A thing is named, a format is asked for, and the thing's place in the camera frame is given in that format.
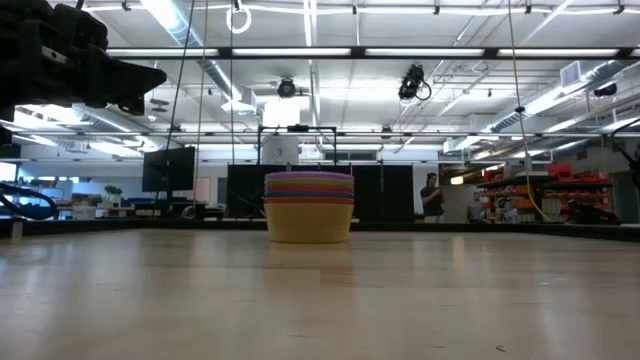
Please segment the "black computer monitor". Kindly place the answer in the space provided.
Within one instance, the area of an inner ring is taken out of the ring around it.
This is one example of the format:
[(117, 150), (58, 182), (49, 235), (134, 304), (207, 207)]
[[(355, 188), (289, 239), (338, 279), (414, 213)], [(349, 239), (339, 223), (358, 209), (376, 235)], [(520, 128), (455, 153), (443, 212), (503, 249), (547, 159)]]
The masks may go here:
[(173, 192), (192, 190), (195, 175), (195, 148), (175, 148), (147, 152), (143, 157), (142, 191)]

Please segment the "black floor machine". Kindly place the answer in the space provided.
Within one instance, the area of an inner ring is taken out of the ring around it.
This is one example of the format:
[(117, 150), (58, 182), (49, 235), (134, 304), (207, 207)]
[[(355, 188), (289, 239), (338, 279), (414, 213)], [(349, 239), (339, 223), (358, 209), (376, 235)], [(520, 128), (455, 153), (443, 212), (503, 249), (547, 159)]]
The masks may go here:
[(614, 213), (594, 207), (592, 204), (580, 203), (571, 200), (567, 203), (569, 208), (568, 222), (581, 225), (611, 225), (619, 226), (622, 221)]

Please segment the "white equipment box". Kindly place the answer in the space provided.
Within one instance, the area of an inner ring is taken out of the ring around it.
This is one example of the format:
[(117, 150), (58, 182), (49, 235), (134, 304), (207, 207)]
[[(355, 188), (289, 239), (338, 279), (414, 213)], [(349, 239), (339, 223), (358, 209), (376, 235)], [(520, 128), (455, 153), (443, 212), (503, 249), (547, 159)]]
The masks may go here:
[(261, 162), (267, 165), (297, 165), (299, 138), (273, 135), (262, 142)]

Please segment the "yellow plastic bowl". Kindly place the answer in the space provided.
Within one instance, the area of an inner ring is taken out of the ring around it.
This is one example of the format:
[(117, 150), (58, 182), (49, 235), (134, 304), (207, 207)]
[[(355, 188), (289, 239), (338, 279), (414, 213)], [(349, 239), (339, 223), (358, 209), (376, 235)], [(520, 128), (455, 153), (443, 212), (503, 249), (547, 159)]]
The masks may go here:
[(347, 241), (353, 205), (272, 203), (265, 205), (270, 239), (290, 244), (332, 244)]

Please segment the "orange plastic bowl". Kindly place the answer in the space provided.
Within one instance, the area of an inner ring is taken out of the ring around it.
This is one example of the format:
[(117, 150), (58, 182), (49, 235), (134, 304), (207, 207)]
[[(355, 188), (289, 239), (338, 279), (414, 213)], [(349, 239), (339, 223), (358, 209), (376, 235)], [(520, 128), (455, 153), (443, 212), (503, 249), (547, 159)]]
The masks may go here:
[(340, 204), (340, 205), (354, 205), (354, 199), (351, 198), (335, 198), (335, 197), (271, 197), (265, 198), (265, 204), (276, 203), (296, 203), (296, 204)]

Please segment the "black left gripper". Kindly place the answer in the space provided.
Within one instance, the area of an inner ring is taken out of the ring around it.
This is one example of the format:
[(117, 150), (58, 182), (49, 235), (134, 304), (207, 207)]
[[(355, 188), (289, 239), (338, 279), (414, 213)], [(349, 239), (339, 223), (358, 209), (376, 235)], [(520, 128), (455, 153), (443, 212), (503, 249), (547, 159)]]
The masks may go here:
[(14, 21), (14, 103), (117, 105), (145, 114), (145, 95), (167, 80), (164, 71), (117, 60), (62, 40), (52, 19)]

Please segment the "person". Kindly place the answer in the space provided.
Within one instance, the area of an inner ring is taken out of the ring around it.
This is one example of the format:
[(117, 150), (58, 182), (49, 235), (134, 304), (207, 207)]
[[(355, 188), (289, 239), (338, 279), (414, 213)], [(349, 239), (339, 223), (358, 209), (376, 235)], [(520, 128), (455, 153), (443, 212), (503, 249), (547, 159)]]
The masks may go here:
[(426, 186), (420, 191), (424, 221), (426, 223), (437, 224), (443, 221), (445, 199), (444, 193), (437, 186), (437, 180), (436, 173), (428, 173)]
[(467, 206), (466, 219), (469, 223), (477, 223), (480, 221), (482, 213), (483, 207), (481, 203), (480, 193), (474, 192), (473, 199)]

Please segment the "black tube stand frame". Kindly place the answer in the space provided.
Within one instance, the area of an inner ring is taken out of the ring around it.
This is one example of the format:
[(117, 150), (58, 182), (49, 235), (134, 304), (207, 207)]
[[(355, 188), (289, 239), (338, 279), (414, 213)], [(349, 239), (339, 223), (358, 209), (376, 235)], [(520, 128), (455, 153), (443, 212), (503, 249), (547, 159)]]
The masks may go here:
[(300, 162), (300, 154), (301, 154), (301, 143), (300, 139), (303, 137), (312, 137), (314, 139), (323, 138), (327, 133), (331, 133), (333, 135), (332, 146), (334, 149), (334, 160), (333, 164), (337, 165), (337, 140), (338, 140), (338, 130), (336, 127), (332, 126), (308, 126), (308, 125), (289, 125), (289, 126), (263, 126), (259, 125), (257, 128), (256, 135), (256, 164), (258, 166), (263, 165), (261, 162), (261, 153), (262, 153), (262, 142), (273, 135), (285, 135), (285, 136), (294, 136), (299, 138), (299, 162)]

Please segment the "purple plastic bowl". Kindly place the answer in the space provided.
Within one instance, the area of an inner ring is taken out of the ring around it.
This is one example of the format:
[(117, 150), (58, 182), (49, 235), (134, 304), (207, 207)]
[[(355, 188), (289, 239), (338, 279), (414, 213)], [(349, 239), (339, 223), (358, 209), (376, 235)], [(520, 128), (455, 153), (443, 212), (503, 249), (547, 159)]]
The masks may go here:
[(297, 171), (297, 172), (274, 172), (265, 176), (267, 181), (271, 180), (291, 180), (291, 179), (331, 179), (353, 182), (354, 177), (348, 174), (335, 172)]

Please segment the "shelf with red bins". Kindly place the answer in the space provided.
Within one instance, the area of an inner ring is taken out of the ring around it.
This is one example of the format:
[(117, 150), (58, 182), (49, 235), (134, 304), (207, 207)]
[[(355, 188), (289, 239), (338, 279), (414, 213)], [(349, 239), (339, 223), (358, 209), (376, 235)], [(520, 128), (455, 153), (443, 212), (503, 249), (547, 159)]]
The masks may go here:
[(541, 171), (513, 163), (485, 172), (484, 182), (477, 186), (483, 207), (480, 219), (491, 223), (569, 223), (567, 203), (571, 200), (613, 213), (612, 188), (608, 175), (599, 171), (575, 173), (569, 163), (554, 162)]

